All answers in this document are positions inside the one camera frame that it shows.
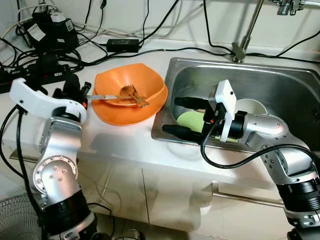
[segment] black power adapter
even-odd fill
[[[106,50],[110,53],[127,51],[137,53],[139,51],[139,39],[109,39]]]

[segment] white cabinet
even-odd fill
[[[78,181],[88,203],[105,205],[117,217],[148,223],[141,168],[80,153],[78,169]],[[109,214],[98,206],[92,210]]]
[[[150,223],[227,240],[282,240],[293,227],[283,209],[212,197],[211,181],[143,169]],[[266,191],[221,184],[220,191],[278,200]]]

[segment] metal fork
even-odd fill
[[[139,107],[144,108],[148,106],[150,103],[145,101],[141,96],[139,96],[138,91],[136,90],[135,86],[133,84],[130,84],[129,87],[134,89],[133,95],[139,100]]]

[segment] white wall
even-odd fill
[[[125,31],[133,31],[141,28],[146,13],[147,0],[107,0],[104,12],[104,28],[117,28]],[[37,0],[27,0],[32,5]],[[66,15],[74,21],[84,22],[89,0],[54,0]],[[93,0],[91,14],[88,23],[99,25],[100,4],[102,0]],[[158,25],[163,19],[174,0],[150,0],[150,15],[146,26]],[[182,16],[202,0],[184,0]],[[256,0],[213,0],[207,4],[211,40],[215,43],[231,44],[233,41],[241,41],[248,27]],[[173,18],[179,9],[179,3],[175,7],[175,13],[167,20],[167,24],[173,22]],[[305,37],[316,33],[320,29],[320,8],[306,7],[298,11],[295,16],[278,16],[278,7],[264,0],[264,4],[252,33],[251,45],[264,47],[284,48]],[[186,24],[176,29],[170,39],[185,41],[207,41],[203,10],[199,10]],[[304,50],[319,50],[320,39],[313,39],[298,46]]]
[[[26,1],[20,0],[20,7],[25,7]],[[0,36],[2,36],[3,32],[17,23],[18,15],[17,15],[17,3],[15,0],[2,0],[0,2]],[[21,19],[29,16],[29,12],[24,12],[21,16]],[[28,47],[24,43],[21,37],[16,36],[15,29],[12,29],[6,36],[5,39],[22,49],[26,50]],[[14,55],[14,52],[10,46],[0,41],[0,62],[4,62],[10,59]]]

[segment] white countertop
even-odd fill
[[[142,51],[159,47],[174,49],[186,46],[192,45],[183,41],[152,40],[146,42]],[[92,61],[102,56],[101,51],[93,46],[83,47],[80,53],[84,61]],[[112,59],[96,66],[85,67],[77,75],[81,85],[84,82],[90,82],[94,85],[98,73],[124,65],[144,63],[165,79],[169,61],[173,57],[230,61],[229,57],[213,56],[195,50],[152,52],[137,57]],[[315,64],[283,59],[247,57],[245,63],[307,68],[319,72],[319,67]],[[44,87],[48,90],[49,95],[52,95],[55,88],[62,88],[62,86],[63,82],[58,82]],[[8,93],[0,94],[0,103],[0,122],[2,122],[14,103],[9,99]],[[90,104],[87,113],[87,120],[83,125],[83,140],[79,159],[90,158],[93,161],[104,159],[106,163],[108,161],[128,163],[141,168],[162,169],[171,173],[198,176],[224,183],[245,184],[263,189],[274,188],[274,184],[260,159],[237,169],[219,169],[210,166],[202,159],[198,146],[152,139],[151,129],[155,116],[131,126],[113,126],[101,121]],[[17,118],[11,122],[3,137],[3,143],[12,149],[16,148],[16,121]],[[28,155],[30,155],[30,151],[37,151],[44,122],[45,119],[30,114],[23,119],[21,143],[25,150],[28,149]],[[235,163],[250,155],[245,152],[209,147],[206,152],[209,158],[221,164]]]

